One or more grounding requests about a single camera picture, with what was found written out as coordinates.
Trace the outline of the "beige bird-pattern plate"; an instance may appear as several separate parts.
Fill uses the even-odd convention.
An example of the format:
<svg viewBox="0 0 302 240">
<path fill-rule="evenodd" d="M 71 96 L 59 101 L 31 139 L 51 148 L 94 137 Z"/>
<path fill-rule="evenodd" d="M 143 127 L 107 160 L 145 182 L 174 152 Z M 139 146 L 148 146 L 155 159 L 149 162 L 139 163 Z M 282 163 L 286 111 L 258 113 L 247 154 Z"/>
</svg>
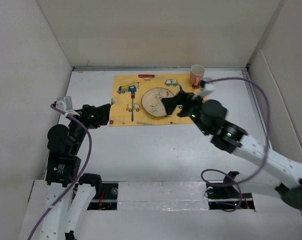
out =
<svg viewBox="0 0 302 240">
<path fill-rule="evenodd" d="M 171 98 L 174 94 L 163 87 L 155 87 L 148 90 L 142 97 L 143 108 L 153 117 L 161 118 L 167 115 L 165 106 L 162 103 L 163 98 Z"/>
</svg>

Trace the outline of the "yellow car-print placemat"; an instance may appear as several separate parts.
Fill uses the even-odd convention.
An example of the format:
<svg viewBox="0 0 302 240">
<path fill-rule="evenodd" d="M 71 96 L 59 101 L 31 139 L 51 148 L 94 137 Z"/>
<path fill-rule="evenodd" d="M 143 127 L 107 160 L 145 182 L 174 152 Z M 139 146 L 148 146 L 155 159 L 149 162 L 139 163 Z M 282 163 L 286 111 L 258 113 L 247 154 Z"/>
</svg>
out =
<svg viewBox="0 0 302 240">
<path fill-rule="evenodd" d="M 142 106 L 142 97 L 150 89 L 165 88 L 174 96 L 180 91 L 179 85 L 185 92 L 197 93 L 198 85 L 190 83 L 188 73 L 138 73 L 131 75 L 116 75 L 112 89 L 112 107 L 110 110 L 110 126 L 158 126 L 158 125 L 181 125 L 191 124 L 189 118 L 180 118 L 177 114 L 182 106 L 177 105 L 172 115 L 154 117 Z M 134 121 L 131 121 L 132 99 L 131 92 L 135 92 L 134 98 Z"/>
</svg>

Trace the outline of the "pink mug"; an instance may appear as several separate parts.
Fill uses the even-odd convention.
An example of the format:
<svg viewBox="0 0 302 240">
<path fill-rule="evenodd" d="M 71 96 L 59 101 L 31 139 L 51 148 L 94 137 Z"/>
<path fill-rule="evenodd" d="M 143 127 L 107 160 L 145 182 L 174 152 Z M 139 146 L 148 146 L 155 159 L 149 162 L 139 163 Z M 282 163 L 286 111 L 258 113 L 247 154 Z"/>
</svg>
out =
<svg viewBox="0 0 302 240">
<path fill-rule="evenodd" d="M 189 81 L 192 85 L 198 85 L 203 79 L 205 68 L 202 65 L 195 64 L 190 68 Z"/>
</svg>

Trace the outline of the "iridescent fork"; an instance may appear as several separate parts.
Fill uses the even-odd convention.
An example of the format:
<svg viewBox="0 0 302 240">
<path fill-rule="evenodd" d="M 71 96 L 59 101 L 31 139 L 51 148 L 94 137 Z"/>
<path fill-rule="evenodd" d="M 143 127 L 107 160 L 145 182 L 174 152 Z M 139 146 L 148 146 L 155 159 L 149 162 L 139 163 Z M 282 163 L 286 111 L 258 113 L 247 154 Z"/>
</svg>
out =
<svg viewBox="0 0 302 240">
<path fill-rule="evenodd" d="M 135 92 L 131 91 L 131 122 L 134 121 L 134 111 L 135 111 L 134 99 L 135 99 Z"/>
</svg>

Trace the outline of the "iridescent knife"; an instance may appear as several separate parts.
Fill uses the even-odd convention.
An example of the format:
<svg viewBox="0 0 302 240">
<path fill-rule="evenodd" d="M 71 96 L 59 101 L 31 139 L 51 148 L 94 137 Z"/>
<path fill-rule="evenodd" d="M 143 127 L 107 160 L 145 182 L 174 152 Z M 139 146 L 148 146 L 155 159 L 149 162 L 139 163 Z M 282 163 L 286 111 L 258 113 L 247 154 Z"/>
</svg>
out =
<svg viewBox="0 0 302 240">
<path fill-rule="evenodd" d="M 183 90 L 183 88 L 182 88 L 181 85 L 179 85 L 179 93 L 180 93 L 180 94 L 183 94 L 183 93 L 184 93 L 184 90 Z"/>
</svg>

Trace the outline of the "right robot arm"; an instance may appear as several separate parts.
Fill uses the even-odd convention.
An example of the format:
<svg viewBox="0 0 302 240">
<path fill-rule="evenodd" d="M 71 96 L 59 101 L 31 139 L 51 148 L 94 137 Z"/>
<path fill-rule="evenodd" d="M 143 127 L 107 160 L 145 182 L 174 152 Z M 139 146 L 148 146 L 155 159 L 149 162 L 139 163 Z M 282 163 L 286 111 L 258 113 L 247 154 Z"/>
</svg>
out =
<svg viewBox="0 0 302 240">
<path fill-rule="evenodd" d="M 193 93 L 180 91 L 161 100 L 171 115 L 182 106 L 178 116 L 189 117 L 218 149 L 245 159 L 265 170 L 279 182 L 271 184 L 265 195 L 280 198 L 288 206 L 302 210 L 302 163 L 291 160 L 269 147 L 261 145 L 243 128 L 226 120 L 227 109 L 217 100 L 204 101 Z"/>
</svg>

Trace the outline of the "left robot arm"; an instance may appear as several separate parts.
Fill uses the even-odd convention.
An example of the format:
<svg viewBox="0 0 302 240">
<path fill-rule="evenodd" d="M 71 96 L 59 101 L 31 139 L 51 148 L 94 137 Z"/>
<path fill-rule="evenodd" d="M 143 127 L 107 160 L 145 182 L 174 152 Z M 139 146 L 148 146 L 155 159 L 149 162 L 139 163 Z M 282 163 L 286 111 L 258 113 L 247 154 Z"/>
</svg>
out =
<svg viewBox="0 0 302 240">
<path fill-rule="evenodd" d="M 84 215 L 92 199 L 102 194 L 102 179 L 98 174 L 85 173 L 78 152 L 88 138 L 88 154 L 92 152 L 90 129 L 106 126 L 111 104 L 83 105 L 79 110 L 67 109 L 61 101 L 51 108 L 64 115 L 68 125 L 56 124 L 47 134 L 49 150 L 45 182 L 47 184 L 46 211 L 36 226 L 41 227 L 41 240 L 75 240 Z"/>
</svg>

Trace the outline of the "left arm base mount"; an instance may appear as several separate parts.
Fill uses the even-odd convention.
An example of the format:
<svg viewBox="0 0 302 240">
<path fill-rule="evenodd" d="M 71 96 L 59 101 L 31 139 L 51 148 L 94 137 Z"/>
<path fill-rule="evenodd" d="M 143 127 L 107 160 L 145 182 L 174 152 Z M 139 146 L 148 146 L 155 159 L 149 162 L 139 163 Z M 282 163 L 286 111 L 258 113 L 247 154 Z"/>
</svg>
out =
<svg viewBox="0 0 302 240">
<path fill-rule="evenodd" d="M 99 174 L 84 173 L 73 188 L 73 199 L 77 195 L 80 184 L 89 184 L 96 189 L 96 194 L 89 203 L 87 210 L 117 210 L 119 183 L 102 181 Z"/>
</svg>

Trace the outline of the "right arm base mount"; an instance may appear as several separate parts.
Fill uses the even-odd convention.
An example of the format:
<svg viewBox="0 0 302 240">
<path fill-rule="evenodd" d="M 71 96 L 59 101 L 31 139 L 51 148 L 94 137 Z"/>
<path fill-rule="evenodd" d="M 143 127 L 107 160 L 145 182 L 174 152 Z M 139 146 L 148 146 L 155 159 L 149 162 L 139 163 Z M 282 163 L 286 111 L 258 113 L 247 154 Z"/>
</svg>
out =
<svg viewBox="0 0 302 240">
<path fill-rule="evenodd" d="M 203 196 L 208 199 L 209 210 L 221 210 L 224 212 L 233 212 L 238 210 L 255 210 L 255 204 L 251 193 L 238 192 L 235 186 L 221 187 L 221 184 L 230 183 L 239 174 L 237 171 L 230 171 L 222 182 L 217 182 L 219 186 L 206 184 L 206 190 Z"/>
</svg>

